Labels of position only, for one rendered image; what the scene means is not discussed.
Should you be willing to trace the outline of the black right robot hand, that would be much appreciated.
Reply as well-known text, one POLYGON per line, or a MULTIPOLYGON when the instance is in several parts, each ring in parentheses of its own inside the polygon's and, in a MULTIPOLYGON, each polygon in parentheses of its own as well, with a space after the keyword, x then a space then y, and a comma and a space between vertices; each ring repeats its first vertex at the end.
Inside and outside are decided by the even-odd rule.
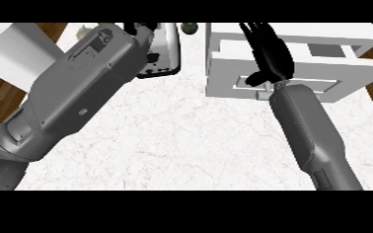
POLYGON ((269 23, 241 23, 241 30, 252 48, 258 71, 247 78, 251 87, 294 78, 295 62, 283 40, 269 23))

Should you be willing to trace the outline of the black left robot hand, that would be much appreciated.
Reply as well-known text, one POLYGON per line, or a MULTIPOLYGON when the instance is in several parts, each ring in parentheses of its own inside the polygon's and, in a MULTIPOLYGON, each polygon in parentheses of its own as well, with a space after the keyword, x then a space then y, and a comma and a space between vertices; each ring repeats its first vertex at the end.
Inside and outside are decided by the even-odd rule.
POLYGON ((124 24, 124 31, 134 36, 137 34, 137 27, 146 26, 152 31, 158 28, 157 23, 126 23, 124 24))

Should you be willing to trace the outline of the white open drawer box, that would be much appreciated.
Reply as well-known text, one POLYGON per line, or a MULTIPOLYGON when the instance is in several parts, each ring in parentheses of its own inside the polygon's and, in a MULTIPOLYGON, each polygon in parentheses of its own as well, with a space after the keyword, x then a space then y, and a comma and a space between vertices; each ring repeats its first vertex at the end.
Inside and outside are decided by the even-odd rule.
MULTIPOLYGON (((372 23, 272 23, 285 42, 350 45, 360 57, 373 47, 372 23)), ((220 49, 223 39, 245 40, 238 23, 205 24, 205 58, 220 49)))

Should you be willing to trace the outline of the silver appliance with black edge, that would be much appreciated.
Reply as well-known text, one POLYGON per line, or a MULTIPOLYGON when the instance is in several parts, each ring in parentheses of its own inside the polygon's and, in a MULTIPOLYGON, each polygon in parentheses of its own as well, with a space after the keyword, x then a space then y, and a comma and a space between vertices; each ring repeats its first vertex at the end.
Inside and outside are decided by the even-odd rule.
POLYGON ((182 70, 182 45, 176 23, 160 23, 140 79, 176 75, 182 70))

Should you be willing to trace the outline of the pale small object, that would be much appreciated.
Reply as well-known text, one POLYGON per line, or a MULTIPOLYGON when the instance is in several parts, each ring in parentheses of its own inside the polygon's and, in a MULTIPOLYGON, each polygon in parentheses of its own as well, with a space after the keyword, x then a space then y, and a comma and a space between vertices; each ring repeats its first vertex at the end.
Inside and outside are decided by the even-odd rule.
POLYGON ((76 33, 77 39, 83 39, 83 37, 89 34, 90 31, 92 31, 92 28, 81 27, 76 33))

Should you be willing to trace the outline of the dark green round object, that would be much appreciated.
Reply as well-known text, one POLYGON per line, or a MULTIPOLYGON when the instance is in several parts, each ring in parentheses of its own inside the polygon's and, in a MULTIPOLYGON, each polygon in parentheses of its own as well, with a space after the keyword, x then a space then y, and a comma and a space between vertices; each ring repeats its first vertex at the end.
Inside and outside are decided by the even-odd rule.
POLYGON ((193 35, 198 31, 198 23, 183 23, 182 30, 188 35, 193 35))

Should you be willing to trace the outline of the white cabinet block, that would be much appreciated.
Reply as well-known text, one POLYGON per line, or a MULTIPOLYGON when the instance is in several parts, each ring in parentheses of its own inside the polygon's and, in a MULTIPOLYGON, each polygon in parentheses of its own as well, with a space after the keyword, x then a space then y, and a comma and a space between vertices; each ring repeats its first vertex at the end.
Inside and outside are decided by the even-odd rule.
POLYGON ((0 23, 0 79, 21 90, 31 90, 34 81, 64 56, 36 23, 0 23))

